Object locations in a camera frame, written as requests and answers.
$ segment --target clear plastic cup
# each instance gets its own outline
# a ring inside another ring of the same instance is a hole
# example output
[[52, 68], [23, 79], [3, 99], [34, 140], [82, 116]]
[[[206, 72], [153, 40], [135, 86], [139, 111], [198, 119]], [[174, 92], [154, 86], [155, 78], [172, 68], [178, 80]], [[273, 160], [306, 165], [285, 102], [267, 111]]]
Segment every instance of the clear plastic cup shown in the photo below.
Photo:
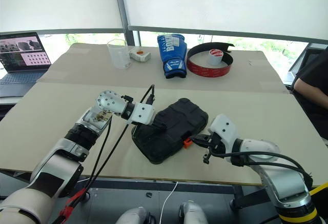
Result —
[[107, 43], [113, 65], [118, 69], [127, 69], [131, 65], [127, 43], [123, 39], [113, 39]]

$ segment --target floor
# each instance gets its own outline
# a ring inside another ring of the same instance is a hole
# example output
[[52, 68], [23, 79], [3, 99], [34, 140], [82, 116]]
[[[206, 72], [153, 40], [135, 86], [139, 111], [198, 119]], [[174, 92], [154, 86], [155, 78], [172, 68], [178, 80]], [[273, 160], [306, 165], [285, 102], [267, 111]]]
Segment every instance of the floor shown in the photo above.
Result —
[[[26, 186], [26, 183], [0, 173], [0, 195], [7, 196], [13, 191]], [[244, 194], [256, 191], [256, 187], [243, 187]], [[144, 190], [117, 190], [96, 189], [90, 191], [90, 200], [79, 204], [73, 211], [67, 224], [100, 224], [115, 223], [119, 216], [126, 210], [143, 206], [156, 217], [159, 223], [160, 210], [164, 200], [170, 192], [144, 191]], [[204, 210], [209, 224], [211, 223], [254, 223], [259, 224], [263, 220], [276, 215], [276, 211], [270, 202], [248, 207], [234, 213], [229, 207], [233, 195], [210, 194], [194, 192], [174, 192], [167, 200], [163, 211], [162, 224], [178, 223], [177, 216], [182, 202], [192, 200]], [[50, 222], [53, 221], [60, 210], [65, 206], [67, 198], [59, 199], [55, 205]]]

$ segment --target robotic arm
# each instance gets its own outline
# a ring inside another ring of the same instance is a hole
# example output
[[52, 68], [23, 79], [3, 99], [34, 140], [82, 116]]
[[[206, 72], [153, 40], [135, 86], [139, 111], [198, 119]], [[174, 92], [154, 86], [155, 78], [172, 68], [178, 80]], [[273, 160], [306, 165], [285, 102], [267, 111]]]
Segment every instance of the robotic arm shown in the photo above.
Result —
[[133, 103], [133, 98], [120, 97], [110, 90], [100, 93], [95, 105], [35, 167], [30, 184], [0, 204], [0, 223], [46, 223], [56, 199], [67, 196], [74, 188], [83, 171], [80, 162], [86, 159], [112, 114], [126, 119], [129, 124], [150, 125], [155, 111], [151, 104]]
[[209, 132], [210, 135], [191, 137], [194, 143], [208, 149], [203, 157], [204, 163], [208, 164], [211, 156], [217, 156], [225, 157], [236, 166], [250, 166], [261, 177], [282, 223], [325, 223], [318, 216], [304, 182], [309, 181], [308, 178], [303, 180], [301, 174], [293, 169], [266, 165], [267, 162], [274, 162], [296, 167], [289, 160], [269, 155], [280, 153], [276, 144], [263, 140], [240, 139], [236, 126], [223, 114], [214, 119]]

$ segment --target yellow ring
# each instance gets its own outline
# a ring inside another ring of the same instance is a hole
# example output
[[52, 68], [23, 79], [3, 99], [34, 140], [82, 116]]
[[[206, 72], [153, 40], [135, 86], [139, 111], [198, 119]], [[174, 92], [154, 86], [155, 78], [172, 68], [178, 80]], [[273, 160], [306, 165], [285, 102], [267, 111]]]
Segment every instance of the yellow ring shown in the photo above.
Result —
[[282, 215], [279, 215], [280, 219], [290, 222], [290, 223], [302, 223], [302, 222], [306, 222], [309, 220], [314, 219], [317, 216], [317, 210], [314, 209], [314, 211], [311, 214], [308, 214], [306, 216], [302, 216], [302, 217], [285, 217]]

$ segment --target blue boxing glove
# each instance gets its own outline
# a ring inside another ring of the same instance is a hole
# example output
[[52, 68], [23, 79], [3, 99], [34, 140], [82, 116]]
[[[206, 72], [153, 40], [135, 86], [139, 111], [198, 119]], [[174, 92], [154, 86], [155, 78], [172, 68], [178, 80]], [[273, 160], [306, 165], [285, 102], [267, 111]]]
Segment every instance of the blue boxing glove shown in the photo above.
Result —
[[187, 75], [185, 56], [187, 44], [181, 34], [166, 34], [157, 37], [160, 57], [163, 61], [163, 70], [166, 79]]

